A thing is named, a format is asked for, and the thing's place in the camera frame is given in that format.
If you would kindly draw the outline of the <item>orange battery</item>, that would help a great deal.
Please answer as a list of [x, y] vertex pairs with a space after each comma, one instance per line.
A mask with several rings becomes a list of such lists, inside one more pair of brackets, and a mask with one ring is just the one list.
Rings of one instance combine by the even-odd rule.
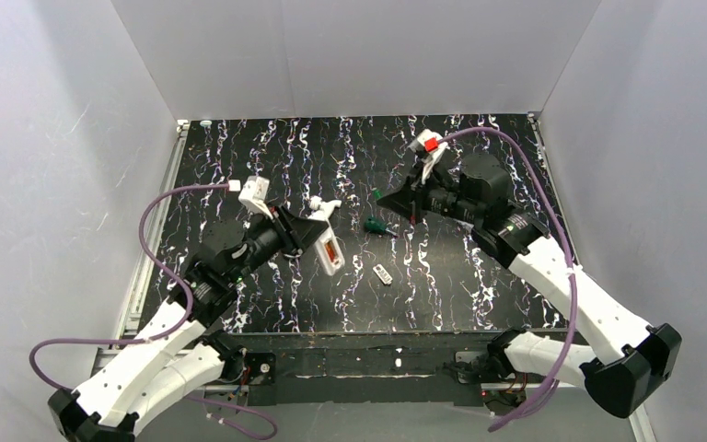
[[324, 248], [327, 252], [330, 262], [336, 263], [339, 260], [339, 254], [336, 250], [336, 247], [334, 246], [334, 243], [332, 241], [327, 241], [324, 244]]

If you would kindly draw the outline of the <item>white remote control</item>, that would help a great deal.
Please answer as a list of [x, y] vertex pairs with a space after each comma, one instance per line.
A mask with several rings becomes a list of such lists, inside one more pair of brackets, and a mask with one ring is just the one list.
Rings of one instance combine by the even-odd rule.
[[330, 224], [313, 244], [321, 269], [328, 276], [335, 275], [345, 265], [342, 248]]

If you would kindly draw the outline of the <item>white battery cover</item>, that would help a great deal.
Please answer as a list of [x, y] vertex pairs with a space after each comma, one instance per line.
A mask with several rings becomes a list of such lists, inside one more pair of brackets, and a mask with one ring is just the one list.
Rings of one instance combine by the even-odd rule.
[[392, 284], [393, 278], [382, 264], [375, 265], [373, 271], [383, 285], [389, 286]]

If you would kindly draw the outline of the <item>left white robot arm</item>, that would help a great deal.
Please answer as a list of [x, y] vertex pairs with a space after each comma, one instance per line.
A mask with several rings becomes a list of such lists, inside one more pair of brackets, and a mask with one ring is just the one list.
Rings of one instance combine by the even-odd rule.
[[198, 250], [177, 286], [138, 333], [107, 365], [79, 386], [59, 388], [48, 406], [68, 441], [133, 441], [153, 419], [192, 391], [212, 381], [241, 381], [257, 373], [247, 366], [247, 350], [224, 331], [208, 329], [238, 298], [238, 290], [274, 255], [297, 257], [314, 246], [319, 260], [342, 263], [327, 242], [334, 234], [335, 207], [314, 202], [308, 218], [272, 206], [254, 215], [248, 227], [218, 220], [203, 232]]

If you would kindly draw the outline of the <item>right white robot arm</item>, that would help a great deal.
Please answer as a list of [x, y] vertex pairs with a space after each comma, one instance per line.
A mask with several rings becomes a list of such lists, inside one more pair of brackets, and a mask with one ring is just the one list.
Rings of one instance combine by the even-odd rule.
[[470, 154], [452, 178], [419, 160], [401, 187], [377, 205], [416, 224], [434, 213], [471, 226], [478, 247], [543, 295], [581, 334], [585, 344], [510, 329], [485, 354], [455, 362], [458, 377], [475, 382], [511, 374], [554, 378], [585, 389], [607, 413], [627, 418], [670, 378], [682, 343], [668, 323], [653, 326], [627, 310], [580, 268], [570, 270], [560, 242], [511, 198], [512, 180], [488, 154]]

